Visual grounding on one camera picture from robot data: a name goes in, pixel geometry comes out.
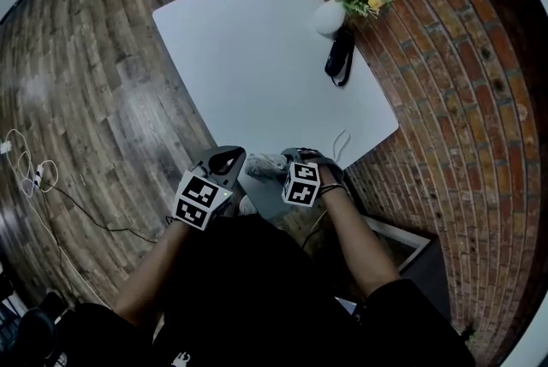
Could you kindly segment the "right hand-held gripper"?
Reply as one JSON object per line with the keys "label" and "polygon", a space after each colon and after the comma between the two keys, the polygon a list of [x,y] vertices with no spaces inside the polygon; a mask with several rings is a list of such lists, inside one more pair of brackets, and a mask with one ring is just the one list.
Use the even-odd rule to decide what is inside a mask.
{"label": "right hand-held gripper", "polygon": [[286,204],[312,207],[321,187],[319,167],[325,166],[338,183],[338,165],[321,152],[309,148],[288,148],[282,152],[288,160],[282,199]]}

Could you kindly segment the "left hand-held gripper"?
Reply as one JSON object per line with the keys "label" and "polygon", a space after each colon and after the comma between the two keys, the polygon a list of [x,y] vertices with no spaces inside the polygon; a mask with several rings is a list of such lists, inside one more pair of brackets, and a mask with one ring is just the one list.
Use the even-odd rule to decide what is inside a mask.
{"label": "left hand-held gripper", "polygon": [[211,221],[223,216],[246,156],[246,151],[235,145],[203,151],[179,182],[172,217],[204,231]]}

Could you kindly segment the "grey patterned umbrella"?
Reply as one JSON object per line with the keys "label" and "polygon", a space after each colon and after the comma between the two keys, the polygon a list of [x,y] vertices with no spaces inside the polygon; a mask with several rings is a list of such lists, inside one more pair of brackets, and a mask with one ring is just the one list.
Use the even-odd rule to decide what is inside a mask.
{"label": "grey patterned umbrella", "polygon": [[[338,165],[338,161],[350,138],[350,133],[347,130],[342,130],[332,142],[331,154],[329,156],[323,155],[332,159]],[[280,179],[283,175],[287,174],[288,160],[282,153],[252,153],[247,158],[244,168],[247,175],[259,181]]]}

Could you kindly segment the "person's right forearm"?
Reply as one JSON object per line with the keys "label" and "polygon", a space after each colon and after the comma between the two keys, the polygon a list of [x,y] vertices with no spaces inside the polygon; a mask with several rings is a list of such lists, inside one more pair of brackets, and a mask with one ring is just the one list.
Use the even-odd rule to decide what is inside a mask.
{"label": "person's right forearm", "polygon": [[398,268],[363,221],[350,196],[337,189],[321,199],[337,233],[345,262],[360,290],[368,297],[399,280]]}

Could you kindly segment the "person's left forearm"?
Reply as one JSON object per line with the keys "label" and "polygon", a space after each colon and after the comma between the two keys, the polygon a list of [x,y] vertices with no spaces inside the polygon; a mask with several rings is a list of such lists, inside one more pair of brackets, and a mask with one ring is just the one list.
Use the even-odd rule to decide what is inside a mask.
{"label": "person's left forearm", "polygon": [[192,230],[178,221],[167,227],[139,268],[122,285],[113,307],[119,317],[147,333],[155,330],[162,315],[160,299],[164,286]]}

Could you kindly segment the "person's right hand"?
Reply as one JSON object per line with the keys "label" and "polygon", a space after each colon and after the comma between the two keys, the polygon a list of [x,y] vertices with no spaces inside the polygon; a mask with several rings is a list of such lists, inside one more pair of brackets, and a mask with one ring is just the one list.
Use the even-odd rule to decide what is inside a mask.
{"label": "person's right hand", "polygon": [[344,172],[333,162],[319,164],[320,192],[331,189],[345,189]]}

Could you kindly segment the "black wrist band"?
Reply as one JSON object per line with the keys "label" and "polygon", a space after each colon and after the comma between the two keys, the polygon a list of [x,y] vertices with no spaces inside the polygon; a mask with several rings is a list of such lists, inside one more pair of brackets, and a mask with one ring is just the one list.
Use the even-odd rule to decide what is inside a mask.
{"label": "black wrist band", "polygon": [[326,193],[337,190],[337,189],[343,190],[345,193],[348,193],[348,189],[346,186],[339,183],[333,183],[333,184],[323,185],[319,189],[319,197],[322,198]]}

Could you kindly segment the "white table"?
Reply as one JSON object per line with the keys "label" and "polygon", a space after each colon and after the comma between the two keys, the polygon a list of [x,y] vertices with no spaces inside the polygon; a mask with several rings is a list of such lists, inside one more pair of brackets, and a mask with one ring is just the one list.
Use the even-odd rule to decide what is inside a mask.
{"label": "white table", "polygon": [[276,154],[313,148],[345,169],[398,122],[355,53],[348,83],[325,72],[323,0],[175,0],[153,12],[170,58],[218,145]]}

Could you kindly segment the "white panel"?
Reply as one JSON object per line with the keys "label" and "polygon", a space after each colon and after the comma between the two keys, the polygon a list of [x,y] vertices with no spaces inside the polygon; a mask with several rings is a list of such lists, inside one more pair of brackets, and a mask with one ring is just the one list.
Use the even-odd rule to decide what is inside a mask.
{"label": "white panel", "polygon": [[369,216],[362,216],[362,219],[376,234],[401,274],[431,243],[428,238],[391,226]]}

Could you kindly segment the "person's black clothing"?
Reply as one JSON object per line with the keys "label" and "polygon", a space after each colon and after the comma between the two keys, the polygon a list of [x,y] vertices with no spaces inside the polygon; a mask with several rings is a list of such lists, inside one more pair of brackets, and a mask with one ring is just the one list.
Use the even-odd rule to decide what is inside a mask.
{"label": "person's black clothing", "polygon": [[459,334],[406,279],[355,320],[284,231],[221,218],[183,249],[150,335],[102,305],[78,307],[67,367],[475,367]]}

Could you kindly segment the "white vase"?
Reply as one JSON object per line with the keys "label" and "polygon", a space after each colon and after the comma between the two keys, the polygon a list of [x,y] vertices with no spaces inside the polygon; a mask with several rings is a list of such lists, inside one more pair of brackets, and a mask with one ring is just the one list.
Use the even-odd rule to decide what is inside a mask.
{"label": "white vase", "polygon": [[344,23],[346,10],[342,0],[329,0],[316,9],[313,24],[322,35],[335,33]]}

